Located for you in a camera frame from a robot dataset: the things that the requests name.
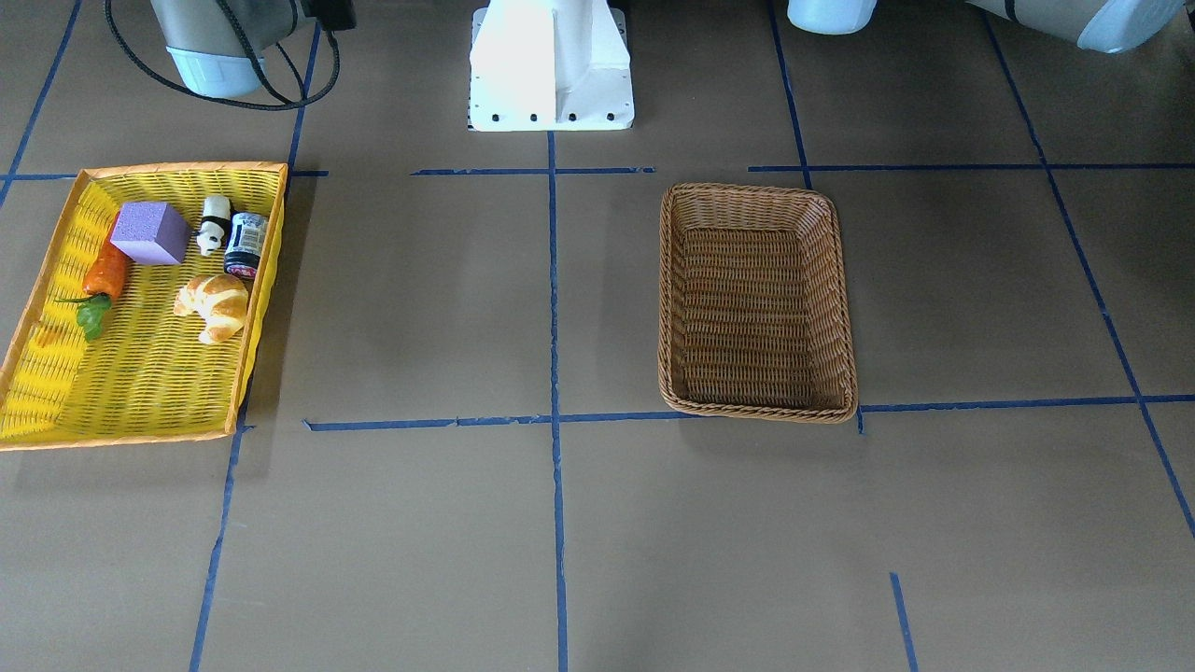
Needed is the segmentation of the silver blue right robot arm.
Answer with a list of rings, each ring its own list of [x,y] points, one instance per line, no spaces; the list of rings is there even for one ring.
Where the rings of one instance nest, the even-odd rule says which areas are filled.
[[[153,1],[188,93],[233,99],[265,88],[265,50],[307,24],[356,28],[353,1]]]

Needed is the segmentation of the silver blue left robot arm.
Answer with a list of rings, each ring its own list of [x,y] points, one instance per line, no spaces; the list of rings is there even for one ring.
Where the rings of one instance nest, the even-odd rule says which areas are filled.
[[[807,33],[858,33],[878,1],[789,1],[789,22]],[[969,1],[1037,33],[1079,49],[1119,54],[1145,44],[1187,8],[1187,1]]]

